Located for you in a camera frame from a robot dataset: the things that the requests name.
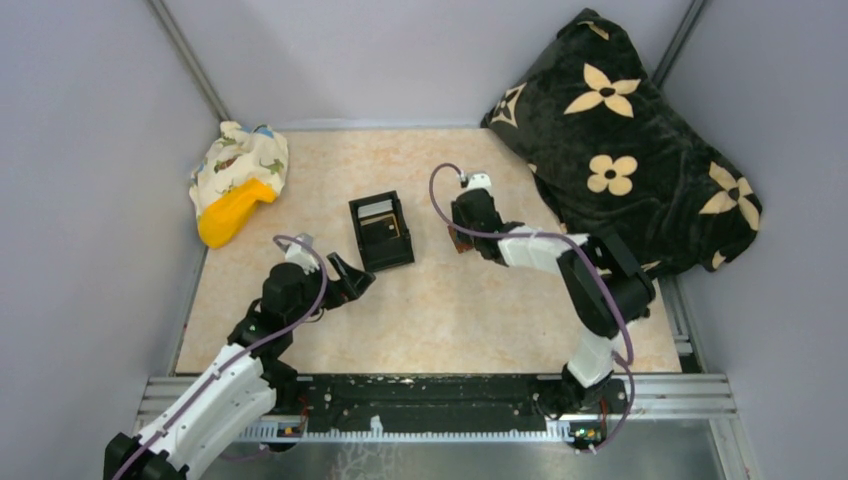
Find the brown leather card holder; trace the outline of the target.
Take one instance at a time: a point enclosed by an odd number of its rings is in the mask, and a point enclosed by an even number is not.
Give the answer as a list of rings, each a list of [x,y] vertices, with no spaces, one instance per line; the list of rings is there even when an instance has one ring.
[[[474,249],[473,243],[469,243],[467,239],[454,227],[448,226],[447,231],[450,240],[458,254],[463,254]]]

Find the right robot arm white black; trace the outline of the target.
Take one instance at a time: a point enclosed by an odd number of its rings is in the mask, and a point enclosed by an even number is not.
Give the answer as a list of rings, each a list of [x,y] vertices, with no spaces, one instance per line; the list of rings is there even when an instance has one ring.
[[[560,412],[598,402],[621,358],[615,340],[621,338],[627,351],[633,349],[627,325],[647,316],[656,297],[652,281],[623,240],[612,230],[569,235],[505,222],[484,188],[453,200],[451,220],[457,241],[484,259],[563,280],[583,329],[560,385],[542,398]]]

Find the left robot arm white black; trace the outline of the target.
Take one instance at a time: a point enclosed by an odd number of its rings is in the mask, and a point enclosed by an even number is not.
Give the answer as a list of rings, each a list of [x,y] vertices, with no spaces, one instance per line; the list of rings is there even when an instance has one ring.
[[[308,252],[272,267],[261,296],[212,364],[139,433],[119,433],[107,444],[104,478],[197,479],[262,416],[302,413],[306,400],[298,373],[280,359],[293,343],[294,329],[317,313],[359,299],[375,280],[336,253],[327,259],[335,280]]]

